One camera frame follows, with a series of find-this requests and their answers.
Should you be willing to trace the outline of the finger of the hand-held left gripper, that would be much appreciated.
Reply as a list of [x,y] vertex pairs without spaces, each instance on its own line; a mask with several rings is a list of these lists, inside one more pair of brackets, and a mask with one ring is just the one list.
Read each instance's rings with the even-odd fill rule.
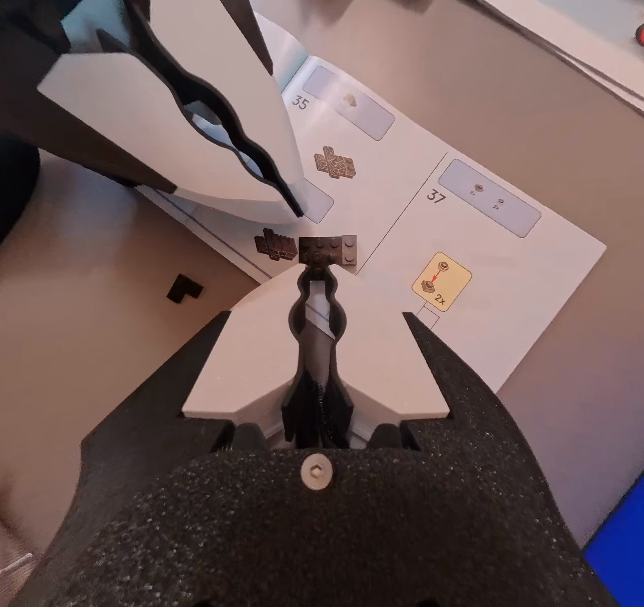
[[171,89],[133,55],[62,55],[37,90],[164,177],[177,197],[259,223],[296,220],[285,197],[194,126]]
[[305,178],[249,0],[132,0],[133,55],[162,84],[157,167],[173,195],[233,216],[303,216]]

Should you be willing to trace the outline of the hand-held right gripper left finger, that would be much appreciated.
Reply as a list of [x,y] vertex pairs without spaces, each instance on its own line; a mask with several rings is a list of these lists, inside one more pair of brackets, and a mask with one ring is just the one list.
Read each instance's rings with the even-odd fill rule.
[[233,306],[181,409],[185,417],[256,424],[266,438],[283,430],[281,403],[300,354],[288,316],[304,269],[292,266]]

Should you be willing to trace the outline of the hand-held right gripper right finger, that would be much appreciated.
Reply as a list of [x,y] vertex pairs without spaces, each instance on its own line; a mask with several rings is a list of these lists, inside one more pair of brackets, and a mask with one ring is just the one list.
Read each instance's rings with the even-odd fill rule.
[[446,418],[449,406],[403,313],[340,266],[326,277],[334,373],[353,404],[348,435],[377,426]]

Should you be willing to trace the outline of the blue plastic bin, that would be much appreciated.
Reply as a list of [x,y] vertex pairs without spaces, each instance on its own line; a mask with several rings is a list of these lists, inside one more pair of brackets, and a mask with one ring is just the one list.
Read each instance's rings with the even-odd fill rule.
[[584,547],[620,606],[643,606],[643,474]]

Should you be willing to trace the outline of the open lego instruction booklet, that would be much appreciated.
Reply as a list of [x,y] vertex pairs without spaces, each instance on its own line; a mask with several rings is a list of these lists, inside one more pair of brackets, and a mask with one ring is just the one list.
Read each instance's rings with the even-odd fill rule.
[[495,393],[606,246],[255,14],[296,136],[308,214],[273,226],[140,193],[255,281],[273,239],[356,235],[348,269],[427,325]]

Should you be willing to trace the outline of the closed lego instruction booklet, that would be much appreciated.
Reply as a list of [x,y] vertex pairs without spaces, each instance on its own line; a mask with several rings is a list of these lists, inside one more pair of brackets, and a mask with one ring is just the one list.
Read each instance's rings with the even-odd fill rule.
[[643,0],[476,0],[643,114]]

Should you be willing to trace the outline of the black quilted case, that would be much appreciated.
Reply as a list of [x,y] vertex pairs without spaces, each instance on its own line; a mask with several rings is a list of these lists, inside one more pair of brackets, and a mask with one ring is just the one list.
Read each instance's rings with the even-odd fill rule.
[[31,200],[40,169],[37,147],[1,132],[1,243]]

